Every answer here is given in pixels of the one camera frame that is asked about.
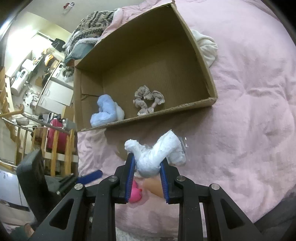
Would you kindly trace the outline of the white cloth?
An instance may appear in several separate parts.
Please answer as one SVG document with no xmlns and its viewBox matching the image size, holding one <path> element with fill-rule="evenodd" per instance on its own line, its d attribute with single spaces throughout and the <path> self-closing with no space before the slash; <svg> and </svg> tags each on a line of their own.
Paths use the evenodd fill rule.
<svg viewBox="0 0 296 241">
<path fill-rule="evenodd" d="M 210 67 L 216 60 L 218 45 L 212 37 L 203 35 L 200 32 L 193 29 L 191 29 L 191 32 L 194 36 L 197 45 L 200 47 L 200 50 L 204 56 L 204 59 L 208 67 Z"/>
<path fill-rule="evenodd" d="M 181 138 L 172 130 L 163 134 L 151 148 L 137 140 L 127 140 L 125 150 L 134 155 L 135 168 L 146 179 L 158 175 L 161 162 L 165 159 L 175 166 L 184 165 L 187 160 Z"/>
</svg>

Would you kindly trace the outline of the pink and tan toy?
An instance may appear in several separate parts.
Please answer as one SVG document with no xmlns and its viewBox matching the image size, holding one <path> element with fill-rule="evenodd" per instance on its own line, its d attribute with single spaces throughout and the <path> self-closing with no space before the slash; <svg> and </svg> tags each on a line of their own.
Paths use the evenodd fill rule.
<svg viewBox="0 0 296 241">
<path fill-rule="evenodd" d="M 129 203 L 138 203 L 148 200 L 152 196 L 164 201 L 164 194 L 159 176 L 152 178 L 134 177 L 132 181 L 132 192 L 129 198 Z"/>
</svg>

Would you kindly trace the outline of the light blue fluffy cloth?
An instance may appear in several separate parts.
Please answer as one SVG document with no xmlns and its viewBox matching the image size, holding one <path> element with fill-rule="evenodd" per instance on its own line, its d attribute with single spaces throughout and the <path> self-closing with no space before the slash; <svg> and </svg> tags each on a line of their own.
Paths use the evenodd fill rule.
<svg viewBox="0 0 296 241">
<path fill-rule="evenodd" d="M 90 119 L 90 124 L 93 128 L 124 120 L 125 112 L 108 94 L 100 96 L 97 105 L 99 111 L 94 113 Z"/>
</svg>

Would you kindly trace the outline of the beige lace scrunchie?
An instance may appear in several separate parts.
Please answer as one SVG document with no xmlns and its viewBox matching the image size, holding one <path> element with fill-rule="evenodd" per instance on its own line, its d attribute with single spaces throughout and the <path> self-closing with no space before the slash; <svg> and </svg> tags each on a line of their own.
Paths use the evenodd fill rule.
<svg viewBox="0 0 296 241">
<path fill-rule="evenodd" d="M 150 91 L 150 89 L 144 85 L 134 93 L 133 104 L 136 108 L 139 108 L 138 116 L 147 115 L 153 113 L 156 106 L 165 103 L 164 95 L 156 90 Z"/>
</svg>

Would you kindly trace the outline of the clear plastic labelled packet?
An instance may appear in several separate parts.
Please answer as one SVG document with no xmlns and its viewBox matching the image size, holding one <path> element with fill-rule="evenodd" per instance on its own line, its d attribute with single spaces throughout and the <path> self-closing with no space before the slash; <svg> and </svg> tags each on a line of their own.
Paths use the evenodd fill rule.
<svg viewBox="0 0 296 241">
<path fill-rule="evenodd" d="M 187 161 L 187 148 L 188 148 L 188 145 L 187 145 L 187 138 L 186 137 L 178 137 L 180 143 L 181 143 L 181 148 L 182 148 L 182 157 L 183 157 L 183 160 L 184 162 Z"/>
</svg>

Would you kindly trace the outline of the wooden railing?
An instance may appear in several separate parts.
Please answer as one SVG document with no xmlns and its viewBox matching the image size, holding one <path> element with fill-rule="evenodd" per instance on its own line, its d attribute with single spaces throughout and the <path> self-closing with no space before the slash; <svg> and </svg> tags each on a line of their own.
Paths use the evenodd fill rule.
<svg viewBox="0 0 296 241">
<path fill-rule="evenodd" d="M 23 158 L 27 155 L 26 146 L 29 133 L 32 133 L 30 143 L 30 151 L 34 151 L 40 148 L 42 151 L 43 159 L 46 160 L 46 166 L 50 170 L 50 175 L 55 176 L 53 168 L 57 166 L 58 163 L 63 162 L 63 166 L 60 170 L 61 175 L 64 177 L 70 173 L 75 173 L 75 167 L 78 166 L 79 157 L 74 154 L 74 132 L 71 131 L 69 136 L 66 138 L 66 148 L 65 153 L 61 154 L 57 152 L 58 147 L 58 137 L 60 131 L 54 130 L 53 137 L 53 148 L 51 152 L 46 151 L 47 135 L 49 130 L 52 129 L 51 126 L 47 127 L 45 125 L 38 126 L 33 129 L 26 128 L 24 126 L 17 125 L 12 122 L 9 118 L 12 116 L 23 114 L 23 106 L 18 111 L 9 112 L 9 103 L 7 99 L 8 93 L 6 92 L 6 81 L 4 77 L 4 67 L 1 67 L 1 120 L 4 121 L 7 129 L 10 131 L 10 138 L 16 143 L 16 155 L 14 161 L 7 161 L 1 159 L 1 167 L 6 168 L 10 171 L 15 171 L 16 167 L 20 164 Z"/>
</svg>

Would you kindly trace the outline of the pink bed duvet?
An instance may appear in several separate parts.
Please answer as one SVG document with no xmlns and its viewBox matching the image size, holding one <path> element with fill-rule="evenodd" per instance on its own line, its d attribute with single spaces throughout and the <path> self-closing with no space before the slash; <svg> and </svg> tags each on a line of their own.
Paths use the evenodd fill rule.
<svg viewBox="0 0 296 241">
<path fill-rule="evenodd" d="M 185 138 L 179 172 L 219 184 L 265 240 L 280 240 L 295 218 L 295 44 L 261 1 L 176 1 L 218 54 L 210 67 L 218 99 L 210 108 L 78 135 L 78 173 L 114 173 L 126 140 L 151 146 L 172 130 Z"/>
</svg>

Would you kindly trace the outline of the white kitchen cabinet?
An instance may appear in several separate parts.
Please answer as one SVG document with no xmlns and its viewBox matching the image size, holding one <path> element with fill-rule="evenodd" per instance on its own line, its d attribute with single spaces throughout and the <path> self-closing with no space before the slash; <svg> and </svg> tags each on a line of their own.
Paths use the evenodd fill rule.
<svg viewBox="0 0 296 241">
<path fill-rule="evenodd" d="M 35 107 L 35 114 L 62 114 L 70 106 L 73 90 L 55 81 L 48 80 Z"/>
</svg>

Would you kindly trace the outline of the white washing machine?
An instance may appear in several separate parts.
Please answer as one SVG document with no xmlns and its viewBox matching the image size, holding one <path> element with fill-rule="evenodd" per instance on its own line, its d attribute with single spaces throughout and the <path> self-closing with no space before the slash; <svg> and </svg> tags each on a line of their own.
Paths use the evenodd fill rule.
<svg viewBox="0 0 296 241">
<path fill-rule="evenodd" d="M 67 69 L 63 66 L 63 63 L 62 62 L 59 63 L 55 71 L 53 72 L 51 80 L 55 81 L 60 85 L 63 85 L 64 87 L 73 89 L 74 87 L 73 75 L 67 76 L 66 72 L 67 72 Z"/>
</svg>

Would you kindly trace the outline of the brown cardboard box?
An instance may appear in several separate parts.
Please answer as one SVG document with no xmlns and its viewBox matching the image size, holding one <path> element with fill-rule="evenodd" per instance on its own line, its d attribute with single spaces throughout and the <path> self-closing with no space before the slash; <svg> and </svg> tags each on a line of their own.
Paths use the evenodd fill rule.
<svg viewBox="0 0 296 241">
<path fill-rule="evenodd" d="M 165 98 L 143 117 L 133 104 L 141 86 Z M 218 96 L 209 67 L 174 3 L 128 21 L 76 61 L 73 100 L 79 131 L 91 130 L 91 116 L 98 112 L 97 100 L 104 94 L 123 109 L 124 123 L 215 103 Z"/>
</svg>

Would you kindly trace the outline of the patterned knit sweater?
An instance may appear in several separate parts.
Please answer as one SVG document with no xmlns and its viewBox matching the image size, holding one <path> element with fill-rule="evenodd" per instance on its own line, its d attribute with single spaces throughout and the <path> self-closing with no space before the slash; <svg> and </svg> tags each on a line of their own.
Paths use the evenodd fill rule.
<svg viewBox="0 0 296 241">
<path fill-rule="evenodd" d="M 83 18 L 63 45 L 65 57 L 68 57 L 78 44 L 95 45 L 112 23 L 114 14 L 115 11 L 94 11 Z"/>
</svg>

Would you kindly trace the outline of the white cloth behind box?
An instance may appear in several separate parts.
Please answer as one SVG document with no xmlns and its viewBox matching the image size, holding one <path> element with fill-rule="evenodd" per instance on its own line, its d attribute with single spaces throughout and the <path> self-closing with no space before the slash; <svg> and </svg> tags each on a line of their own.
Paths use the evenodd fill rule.
<svg viewBox="0 0 296 241">
<path fill-rule="evenodd" d="M 194 36 L 197 45 L 200 47 L 200 50 L 204 56 L 204 59 L 208 67 L 210 67 L 216 60 L 218 45 L 212 37 L 203 35 L 200 32 L 193 29 L 191 29 L 191 32 Z"/>
</svg>

